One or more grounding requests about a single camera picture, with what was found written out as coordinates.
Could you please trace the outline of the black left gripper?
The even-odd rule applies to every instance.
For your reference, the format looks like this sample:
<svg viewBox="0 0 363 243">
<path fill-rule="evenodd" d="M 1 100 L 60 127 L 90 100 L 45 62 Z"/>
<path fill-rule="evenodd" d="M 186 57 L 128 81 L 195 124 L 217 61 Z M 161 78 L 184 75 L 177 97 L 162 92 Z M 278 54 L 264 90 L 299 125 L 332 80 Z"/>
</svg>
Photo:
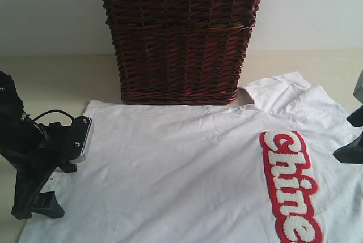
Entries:
<svg viewBox="0 0 363 243">
<path fill-rule="evenodd" d="M 15 218 L 29 219 L 33 213 L 52 219 L 64 216 L 55 192 L 40 190 L 56 168 L 64 173 L 77 171 L 77 165 L 69 163 L 62 152 L 69 128 L 55 122 L 41 124 L 39 130 L 29 126 L 18 133 L 1 131 L 1 155 L 16 169 L 11 209 Z"/>
</svg>

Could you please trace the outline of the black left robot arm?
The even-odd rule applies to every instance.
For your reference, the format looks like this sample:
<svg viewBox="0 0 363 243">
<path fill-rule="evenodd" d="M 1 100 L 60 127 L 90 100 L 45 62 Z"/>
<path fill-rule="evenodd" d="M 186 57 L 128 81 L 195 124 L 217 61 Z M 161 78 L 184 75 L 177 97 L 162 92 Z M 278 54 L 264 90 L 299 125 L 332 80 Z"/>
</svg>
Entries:
<svg viewBox="0 0 363 243">
<path fill-rule="evenodd" d="M 14 203 L 11 214 L 18 220 L 33 214 L 61 218 L 65 212 L 53 191 L 41 189 L 56 168 L 75 172 L 63 152 L 69 127 L 59 122 L 45 126 L 24 111 L 12 77 L 1 73 L 1 155 L 16 169 Z"/>
</svg>

